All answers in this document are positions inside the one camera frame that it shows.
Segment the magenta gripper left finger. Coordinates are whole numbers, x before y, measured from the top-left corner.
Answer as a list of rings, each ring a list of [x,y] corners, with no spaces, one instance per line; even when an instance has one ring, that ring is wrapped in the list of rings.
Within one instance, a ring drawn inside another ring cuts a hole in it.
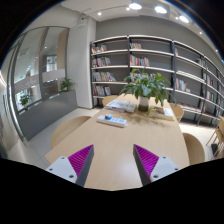
[[[47,171],[78,186],[85,185],[94,156],[94,145],[89,145],[69,157],[60,156]]]

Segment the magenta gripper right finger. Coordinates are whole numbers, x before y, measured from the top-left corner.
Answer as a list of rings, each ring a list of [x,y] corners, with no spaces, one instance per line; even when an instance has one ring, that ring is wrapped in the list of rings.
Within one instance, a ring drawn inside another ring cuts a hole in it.
[[[133,156],[143,186],[179,170],[179,167],[168,157],[159,157],[138,145],[133,146]]]

